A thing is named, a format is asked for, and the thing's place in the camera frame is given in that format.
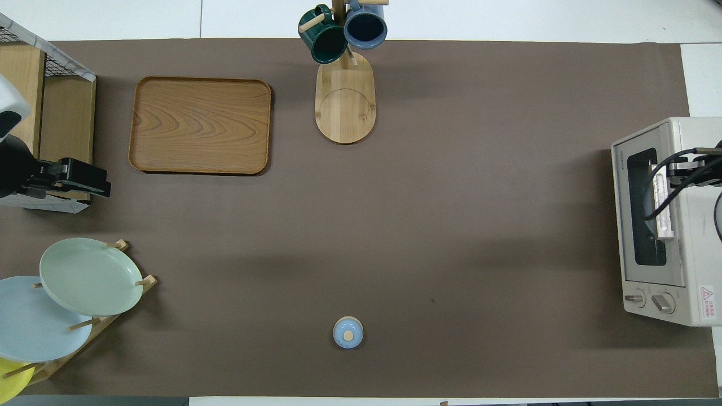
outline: blue mug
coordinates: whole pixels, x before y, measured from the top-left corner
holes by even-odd
[[[351,46],[371,49],[386,39],[386,22],[383,20],[383,6],[361,5],[351,0],[351,9],[346,16],[344,35]]]

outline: yellow plate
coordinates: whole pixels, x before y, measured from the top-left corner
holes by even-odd
[[[27,371],[10,376],[9,378],[2,378],[5,373],[14,371],[24,365],[27,365],[27,363],[19,363],[0,358],[0,405],[19,394],[27,386],[27,383],[30,382],[35,368],[30,368]]]

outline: warning label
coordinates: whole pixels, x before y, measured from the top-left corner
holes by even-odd
[[[703,319],[717,319],[717,309],[715,308],[715,290],[712,286],[700,286],[700,300],[702,302]]]

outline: small blue lid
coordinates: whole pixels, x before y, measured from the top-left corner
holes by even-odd
[[[340,318],[334,326],[334,341],[341,348],[356,348],[363,340],[363,325],[355,317]]]

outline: wooden mug stand base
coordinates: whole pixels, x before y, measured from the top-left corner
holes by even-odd
[[[316,76],[316,125],[326,138],[352,144],[376,122],[376,88],[366,58],[348,50]]]

